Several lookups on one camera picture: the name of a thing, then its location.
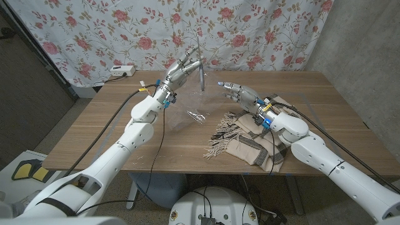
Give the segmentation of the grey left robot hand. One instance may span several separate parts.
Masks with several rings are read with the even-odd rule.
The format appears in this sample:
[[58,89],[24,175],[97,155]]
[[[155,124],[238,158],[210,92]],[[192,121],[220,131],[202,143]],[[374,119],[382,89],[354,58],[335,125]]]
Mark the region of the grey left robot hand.
[[172,63],[166,71],[166,77],[161,81],[160,86],[154,93],[154,98],[165,105],[166,103],[176,102],[176,90],[181,88],[187,77],[196,69],[199,69],[199,80],[201,91],[204,91],[204,57],[199,55],[197,59],[190,58],[190,55],[196,52],[199,47],[193,47],[185,52],[181,57]]

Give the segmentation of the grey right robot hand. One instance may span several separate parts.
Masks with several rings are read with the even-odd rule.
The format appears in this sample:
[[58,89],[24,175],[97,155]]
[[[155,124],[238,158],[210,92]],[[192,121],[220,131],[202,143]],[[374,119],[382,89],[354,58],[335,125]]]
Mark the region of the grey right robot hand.
[[250,87],[223,81],[219,81],[218,85],[227,91],[225,93],[227,98],[238,103],[246,112],[262,117],[270,123],[277,117],[277,114],[272,111],[271,107],[264,111],[268,103],[263,101],[262,97]]

